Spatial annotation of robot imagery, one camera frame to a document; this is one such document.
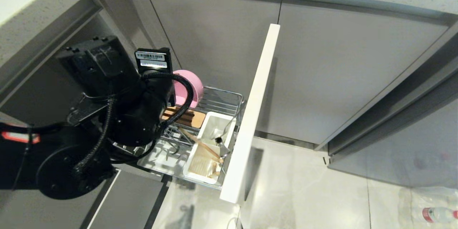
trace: pink cup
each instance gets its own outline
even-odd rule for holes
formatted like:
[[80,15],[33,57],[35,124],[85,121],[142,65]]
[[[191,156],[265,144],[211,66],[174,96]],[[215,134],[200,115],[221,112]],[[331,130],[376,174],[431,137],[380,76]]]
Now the pink cup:
[[[194,97],[193,97],[193,101],[191,102],[191,108],[195,108],[203,97],[203,84],[201,80],[199,79],[197,75],[195,75],[193,72],[188,71],[188,70],[178,70],[178,71],[174,71],[173,73],[185,77],[190,82],[190,84],[193,86]],[[178,81],[174,81],[174,87],[175,87],[175,103],[177,105],[182,106],[185,103],[188,92],[186,91],[186,88],[183,86],[183,84],[181,84]]]

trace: red label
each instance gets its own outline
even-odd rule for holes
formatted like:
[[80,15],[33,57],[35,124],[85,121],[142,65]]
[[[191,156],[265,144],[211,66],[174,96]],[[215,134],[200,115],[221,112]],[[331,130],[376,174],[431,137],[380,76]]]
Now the red label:
[[425,220],[429,223],[434,223],[434,221],[431,219],[431,217],[429,216],[429,211],[430,211],[431,208],[423,208],[423,217],[425,218]]
[[[5,140],[18,141],[18,142],[24,142],[24,143],[28,142],[28,134],[3,131],[1,135],[3,136],[3,138],[5,138]],[[40,136],[38,134],[32,134],[32,144],[36,144],[39,142],[40,142]]]

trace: gray cabinet door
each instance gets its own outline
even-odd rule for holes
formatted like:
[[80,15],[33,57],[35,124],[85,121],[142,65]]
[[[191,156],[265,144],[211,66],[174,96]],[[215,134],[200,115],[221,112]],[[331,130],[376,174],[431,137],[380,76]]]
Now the gray cabinet door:
[[283,1],[259,130],[329,141],[448,28],[331,7]]
[[183,69],[248,97],[280,0],[151,0]]

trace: plastic bottle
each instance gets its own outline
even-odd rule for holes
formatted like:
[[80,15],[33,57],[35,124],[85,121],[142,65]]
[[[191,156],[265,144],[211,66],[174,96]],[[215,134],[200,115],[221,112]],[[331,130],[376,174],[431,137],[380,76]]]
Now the plastic bottle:
[[458,211],[449,208],[423,208],[420,220],[428,223],[447,224],[458,219]]

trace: metal dish rack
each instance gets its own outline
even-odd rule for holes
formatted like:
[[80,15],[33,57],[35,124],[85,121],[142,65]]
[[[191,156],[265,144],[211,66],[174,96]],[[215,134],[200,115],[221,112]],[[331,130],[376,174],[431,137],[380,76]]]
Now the metal dish rack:
[[[190,108],[190,110],[195,110],[205,114],[213,111],[232,117],[236,116],[234,134],[232,136],[231,143],[229,144],[229,149],[232,151],[239,131],[240,123],[242,122],[241,117],[244,108],[243,104],[244,98],[242,94],[214,87],[204,87],[203,98],[200,100],[196,108]],[[184,136],[178,128],[184,128],[194,135],[197,135],[200,131],[199,128],[193,128],[178,123],[170,125],[162,134],[160,140],[156,142],[156,145],[154,146],[155,149],[148,156],[140,159],[136,165],[142,167],[143,169],[161,172],[163,174],[172,175],[174,177],[182,178],[184,180],[192,181],[211,188],[221,189],[221,185],[223,184],[225,177],[224,172],[219,175],[218,181],[214,185],[184,177],[183,166],[189,158],[189,154],[194,143]],[[125,151],[131,152],[131,154],[139,155],[146,151],[148,147],[149,146],[136,147],[135,149],[122,148]],[[227,171],[230,157],[231,155],[224,159],[223,171]]]

